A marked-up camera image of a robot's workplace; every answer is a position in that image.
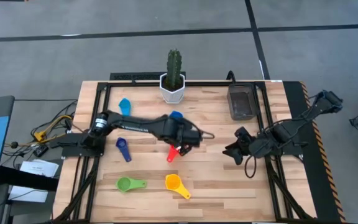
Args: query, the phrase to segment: yellow connector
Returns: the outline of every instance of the yellow connector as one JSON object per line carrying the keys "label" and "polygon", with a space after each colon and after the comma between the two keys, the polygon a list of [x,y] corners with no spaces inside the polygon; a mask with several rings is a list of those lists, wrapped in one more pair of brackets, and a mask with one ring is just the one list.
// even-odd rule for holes
{"label": "yellow connector", "polygon": [[37,140],[38,142],[43,141],[46,135],[46,131],[39,131],[37,133],[34,133],[35,140]]}

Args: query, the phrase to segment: orange warning stripe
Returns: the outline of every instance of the orange warning stripe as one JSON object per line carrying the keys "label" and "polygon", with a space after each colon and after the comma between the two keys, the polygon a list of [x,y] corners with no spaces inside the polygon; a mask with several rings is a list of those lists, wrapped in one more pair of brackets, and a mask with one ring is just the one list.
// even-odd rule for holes
{"label": "orange warning stripe", "polygon": [[[306,89],[306,85],[303,82],[300,82],[300,83],[302,85],[303,93],[305,94],[306,104],[308,105],[308,107],[310,107],[311,103],[310,103],[310,100],[309,100],[309,97],[308,97],[308,90]],[[326,167],[327,178],[328,178],[328,181],[330,182],[329,185],[330,185],[330,187],[332,189],[332,193],[333,193],[333,196],[334,196],[335,204],[337,206],[339,218],[340,218],[341,222],[344,223],[344,222],[346,222],[345,213],[343,212],[341,202],[339,201],[337,190],[336,190],[336,187],[335,187],[335,184],[334,184],[333,174],[331,173],[331,167],[328,164],[327,154],[326,154],[326,151],[324,150],[324,147],[323,147],[323,140],[321,139],[321,135],[320,135],[320,132],[318,130],[316,122],[313,121],[312,125],[313,125],[313,129],[314,129],[314,133],[316,134],[316,140],[317,140],[317,144],[318,144],[319,149],[320,149],[321,158],[323,159],[323,164]]]}

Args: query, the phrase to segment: potted cactus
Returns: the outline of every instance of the potted cactus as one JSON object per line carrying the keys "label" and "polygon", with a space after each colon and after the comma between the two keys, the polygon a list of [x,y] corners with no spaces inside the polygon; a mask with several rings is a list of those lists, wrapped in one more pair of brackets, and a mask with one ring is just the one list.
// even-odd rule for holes
{"label": "potted cactus", "polygon": [[176,104],[185,94],[185,76],[180,74],[181,55],[179,50],[170,50],[167,73],[160,76],[160,90],[165,102]]}

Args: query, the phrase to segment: white pot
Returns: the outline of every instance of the white pot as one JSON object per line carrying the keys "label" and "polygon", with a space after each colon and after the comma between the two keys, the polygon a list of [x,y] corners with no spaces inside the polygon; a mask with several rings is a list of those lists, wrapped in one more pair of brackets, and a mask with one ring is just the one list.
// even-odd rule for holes
{"label": "white pot", "polygon": [[183,86],[176,90],[176,91],[169,91],[166,90],[162,87],[162,80],[163,78],[167,76],[167,74],[162,74],[160,76],[160,90],[161,90],[161,95],[164,98],[165,102],[169,103],[169,104],[178,104],[181,102],[181,100],[183,99],[183,96],[185,95],[185,76],[184,75],[180,75],[181,78],[183,79]]}

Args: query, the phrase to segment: yellow measuring cup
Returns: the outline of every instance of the yellow measuring cup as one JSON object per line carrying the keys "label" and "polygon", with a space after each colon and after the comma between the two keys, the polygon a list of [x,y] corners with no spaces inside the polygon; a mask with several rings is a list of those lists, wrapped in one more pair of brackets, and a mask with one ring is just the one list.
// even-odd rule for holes
{"label": "yellow measuring cup", "polygon": [[183,186],[180,177],[176,174],[170,174],[165,177],[165,186],[168,190],[172,190],[184,196],[185,199],[190,199],[191,197],[189,191]]}

